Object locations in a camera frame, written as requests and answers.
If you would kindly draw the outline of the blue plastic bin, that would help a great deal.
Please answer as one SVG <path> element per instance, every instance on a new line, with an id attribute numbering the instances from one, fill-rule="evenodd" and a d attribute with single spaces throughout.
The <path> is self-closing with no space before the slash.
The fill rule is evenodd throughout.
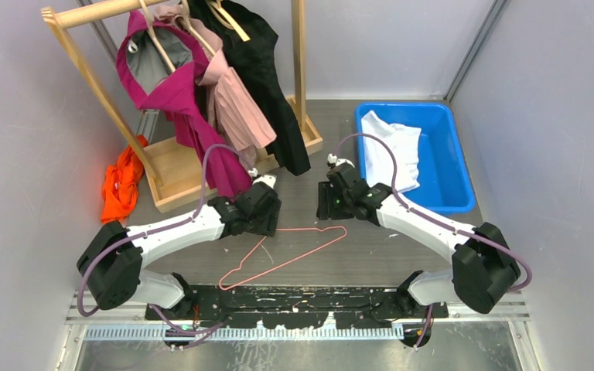
<path id="1" fill-rule="evenodd" d="M 399 123 L 421 128 L 418 143 L 418 182 L 420 186 L 402 194 L 411 201 L 440 214 L 468 213 L 475 206 L 475 196 L 469 180 L 456 126 L 451 110 L 440 103 L 381 102 L 362 103 L 355 110 L 359 152 L 358 166 L 366 178 L 363 137 L 379 139 L 361 131 L 361 118 L 369 111 L 387 123 Z M 395 186 L 397 163 L 392 158 Z"/>

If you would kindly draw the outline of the orange cloth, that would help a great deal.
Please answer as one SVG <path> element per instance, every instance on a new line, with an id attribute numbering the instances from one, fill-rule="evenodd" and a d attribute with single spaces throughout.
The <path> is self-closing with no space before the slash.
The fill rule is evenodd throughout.
<path id="1" fill-rule="evenodd" d="M 127 146 L 117 161 L 106 168 L 101 188 L 103 224 L 121 222 L 130 216 L 137 205 L 138 184 L 144 174 L 145 166 L 131 146 Z"/>

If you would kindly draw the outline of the wooden hanger under magenta dress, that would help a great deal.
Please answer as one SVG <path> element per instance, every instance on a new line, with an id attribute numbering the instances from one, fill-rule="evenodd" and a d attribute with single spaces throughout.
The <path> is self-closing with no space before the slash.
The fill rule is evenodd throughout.
<path id="1" fill-rule="evenodd" d="M 151 12 L 149 11 L 148 6 L 146 5 L 146 1 L 138 0 L 138 3 L 140 5 L 142 13 L 145 17 L 145 22 L 147 25 L 147 30 L 148 30 L 148 35 L 149 35 L 150 40 L 152 41 L 156 51 L 158 52 L 162 61 L 166 65 L 167 69 L 169 70 L 169 73 L 174 73 L 176 71 L 176 68 L 172 63 L 172 60 L 169 58 L 169 55 L 167 54 L 167 52 L 164 50 L 157 35 L 155 34 L 154 17 L 152 16 Z"/>

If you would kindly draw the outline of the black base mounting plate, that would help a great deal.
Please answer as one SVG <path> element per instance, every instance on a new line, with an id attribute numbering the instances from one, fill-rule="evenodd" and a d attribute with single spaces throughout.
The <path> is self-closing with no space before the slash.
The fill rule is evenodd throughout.
<path id="1" fill-rule="evenodd" d="M 449 317 L 446 304 L 428 308 L 404 288 L 193 285 L 174 308 L 147 308 L 145 319 L 166 326 L 171 346 L 192 340 L 398 340 L 425 345 L 425 324 Z"/>

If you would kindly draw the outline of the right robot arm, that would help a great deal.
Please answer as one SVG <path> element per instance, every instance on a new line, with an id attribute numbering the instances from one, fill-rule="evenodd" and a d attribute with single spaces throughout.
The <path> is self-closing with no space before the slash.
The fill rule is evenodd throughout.
<path id="1" fill-rule="evenodd" d="M 498 227 L 458 223 L 393 192 L 389 185 L 370 186 L 349 163 L 331 168 L 317 190 L 319 220 L 364 220 L 412 238 L 449 263 L 443 271 L 416 271 L 398 286 L 397 304 L 408 317 L 447 301 L 461 301 L 488 314 L 521 276 Z"/>

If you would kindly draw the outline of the magenta dress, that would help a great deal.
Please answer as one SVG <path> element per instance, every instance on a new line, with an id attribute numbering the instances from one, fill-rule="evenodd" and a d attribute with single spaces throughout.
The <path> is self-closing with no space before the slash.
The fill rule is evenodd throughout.
<path id="1" fill-rule="evenodd" d="M 142 12 L 128 17 L 127 33 L 116 60 L 119 79 L 139 110 L 157 110 L 175 125 L 176 141 L 193 148 L 207 163 L 206 181 L 226 197 L 245 192 L 252 184 L 237 155 L 223 149 L 223 138 L 207 122 L 196 102 L 196 81 L 208 59 L 200 43 L 175 26 L 155 21 L 153 30 L 174 70 L 169 70 L 153 43 Z"/>

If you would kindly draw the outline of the white skirt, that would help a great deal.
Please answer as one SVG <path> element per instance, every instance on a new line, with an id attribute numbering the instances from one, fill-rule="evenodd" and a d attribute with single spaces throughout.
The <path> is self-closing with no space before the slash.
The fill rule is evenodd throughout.
<path id="1" fill-rule="evenodd" d="M 391 184 L 393 176 L 392 158 L 397 163 L 395 188 L 399 192 L 417 189 L 418 182 L 418 143 L 421 128 L 399 123 L 387 123 L 374 111 L 361 118 L 361 131 L 378 138 L 378 141 L 363 137 L 366 180 L 371 184 Z"/>

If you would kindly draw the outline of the aluminium rail frame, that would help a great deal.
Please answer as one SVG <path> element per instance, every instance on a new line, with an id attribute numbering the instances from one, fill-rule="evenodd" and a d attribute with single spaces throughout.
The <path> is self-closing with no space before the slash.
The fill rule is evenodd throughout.
<path id="1" fill-rule="evenodd" d="M 428 341 L 434 324 L 526 321 L 519 294 L 450 298 L 419 304 L 405 286 L 304 287 L 193 285 L 171 308 L 122 297 L 97 302 L 75 298 L 67 313 L 95 340 L 160 339 L 177 345 L 211 341 L 398 339 Z"/>

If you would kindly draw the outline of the wooden clothes rack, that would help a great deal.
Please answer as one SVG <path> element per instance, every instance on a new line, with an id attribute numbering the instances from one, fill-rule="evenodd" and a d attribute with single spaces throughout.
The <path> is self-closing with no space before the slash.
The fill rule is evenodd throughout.
<path id="1" fill-rule="evenodd" d="M 201 162 L 194 149 L 180 145 L 175 138 L 142 147 L 128 123 L 103 87 L 91 64 L 75 43 L 69 29 L 99 22 L 132 10 L 146 10 L 152 2 L 135 0 L 103 1 L 57 13 L 50 7 L 41 10 L 43 21 L 53 32 L 74 66 L 87 82 L 134 153 L 145 166 L 145 173 L 155 207 L 166 213 L 197 200 L 205 189 L 201 183 Z M 294 55 L 295 93 L 286 100 L 298 120 L 306 151 L 320 151 L 323 139 L 306 113 L 306 42 L 304 3 L 292 2 L 292 44 Z"/>

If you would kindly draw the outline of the wooden hanger under pink garment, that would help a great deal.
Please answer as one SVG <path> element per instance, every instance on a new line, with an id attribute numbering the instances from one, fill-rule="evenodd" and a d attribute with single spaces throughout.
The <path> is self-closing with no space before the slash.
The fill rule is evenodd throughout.
<path id="1" fill-rule="evenodd" d="M 207 42 L 207 40 L 193 27 L 189 20 L 189 3 L 187 0 L 180 0 L 181 10 L 179 12 L 178 23 L 204 47 L 210 56 L 215 56 L 216 52 Z"/>

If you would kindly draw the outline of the pink pleated garment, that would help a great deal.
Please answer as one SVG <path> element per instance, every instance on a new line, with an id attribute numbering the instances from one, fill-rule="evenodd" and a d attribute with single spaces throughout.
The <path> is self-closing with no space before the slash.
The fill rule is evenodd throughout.
<path id="1" fill-rule="evenodd" d="M 154 16 L 160 22 L 186 31 L 178 23 L 180 10 L 180 4 L 160 5 L 154 11 Z M 210 56 L 201 46 L 207 56 L 208 65 L 196 80 L 196 84 L 202 90 L 207 122 L 218 131 L 226 143 L 243 155 L 241 164 L 249 169 L 257 162 L 258 150 L 271 144 L 276 139 L 276 133 L 236 70 L 227 62 L 221 38 L 199 19 L 189 20 L 216 52 L 215 56 Z"/>

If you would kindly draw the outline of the wooden hanger under black garment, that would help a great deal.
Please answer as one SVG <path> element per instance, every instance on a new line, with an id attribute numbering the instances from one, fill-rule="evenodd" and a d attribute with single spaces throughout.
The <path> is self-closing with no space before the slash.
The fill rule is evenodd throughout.
<path id="1" fill-rule="evenodd" d="M 251 37 L 244 31 L 244 29 L 237 23 L 233 16 L 222 6 L 222 1 L 206 0 L 210 11 L 213 13 L 216 20 L 225 28 L 235 31 L 242 42 L 248 42 Z"/>

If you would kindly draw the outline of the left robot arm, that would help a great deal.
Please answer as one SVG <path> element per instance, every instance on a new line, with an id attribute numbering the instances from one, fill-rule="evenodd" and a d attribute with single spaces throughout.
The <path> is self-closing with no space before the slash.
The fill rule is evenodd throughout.
<path id="1" fill-rule="evenodd" d="M 186 280 L 179 274 L 158 274 L 147 266 L 199 243 L 243 233 L 274 236 L 282 204 L 275 183 L 275 176 L 262 175 L 233 199 L 217 196 L 202 201 L 192 213 L 157 223 L 104 224 L 77 261 L 81 290 L 92 295 L 98 310 L 134 301 L 163 308 L 177 319 L 187 318 L 195 300 Z"/>

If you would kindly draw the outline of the black garment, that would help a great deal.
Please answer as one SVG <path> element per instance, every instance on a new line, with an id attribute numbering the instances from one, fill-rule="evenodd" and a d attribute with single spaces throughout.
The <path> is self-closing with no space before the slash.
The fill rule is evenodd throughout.
<path id="1" fill-rule="evenodd" d="M 236 70 L 255 103 L 265 115 L 277 138 L 266 146 L 281 167 L 293 175 L 311 169 L 309 155 L 302 139 L 298 120 L 282 92 L 275 66 L 275 45 L 278 34 L 258 14 L 241 4 L 222 1 L 222 8 L 245 31 L 244 41 L 224 26 L 205 1 L 190 1 L 190 15 L 202 21 L 224 43 L 227 62 Z"/>

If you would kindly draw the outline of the pink wire hanger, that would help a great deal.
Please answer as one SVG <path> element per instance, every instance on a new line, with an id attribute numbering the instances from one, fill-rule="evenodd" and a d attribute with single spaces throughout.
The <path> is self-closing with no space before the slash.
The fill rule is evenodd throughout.
<path id="1" fill-rule="evenodd" d="M 246 284 L 253 284 L 269 274 L 345 240 L 345 226 L 281 227 L 276 237 L 262 237 L 238 263 L 224 273 L 217 287 L 231 291 Z"/>

